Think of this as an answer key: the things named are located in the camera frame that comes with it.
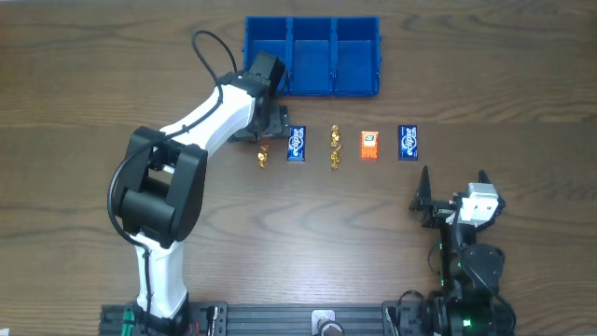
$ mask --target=tabletop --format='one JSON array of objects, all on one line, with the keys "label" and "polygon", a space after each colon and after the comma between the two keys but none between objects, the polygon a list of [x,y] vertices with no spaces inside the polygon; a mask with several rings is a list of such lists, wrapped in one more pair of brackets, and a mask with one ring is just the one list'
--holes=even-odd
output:
[{"label": "tabletop", "polygon": [[[246,15],[379,15],[372,98],[284,97],[308,129],[304,164],[271,140],[210,159],[186,240],[194,301],[396,300],[439,289],[438,232],[409,202],[424,165],[448,200],[484,169],[507,201],[479,239],[506,254],[501,293],[519,335],[597,330],[597,4],[566,0],[0,2],[0,328],[91,335],[102,304],[132,301],[136,256],[110,226],[108,182],[140,125],[160,128],[214,82],[191,34],[218,34],[242,63]],[[220,75],[225,51],[200,39]],[[342,162],[330,170],[338,123]],[[398,161],[398,124],[419,160]],[[378,161],[359,159],[380,133]]]}]

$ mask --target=blue bin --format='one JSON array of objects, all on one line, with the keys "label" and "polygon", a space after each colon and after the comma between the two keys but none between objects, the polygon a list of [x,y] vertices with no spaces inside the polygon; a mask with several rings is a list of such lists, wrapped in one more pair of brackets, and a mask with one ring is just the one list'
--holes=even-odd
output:
[{"label": "blue bin", "polygon": [[372,96],[381,40],[379,17],[247,17],[244,69],[266,51],[286,65],[287,94]]}]

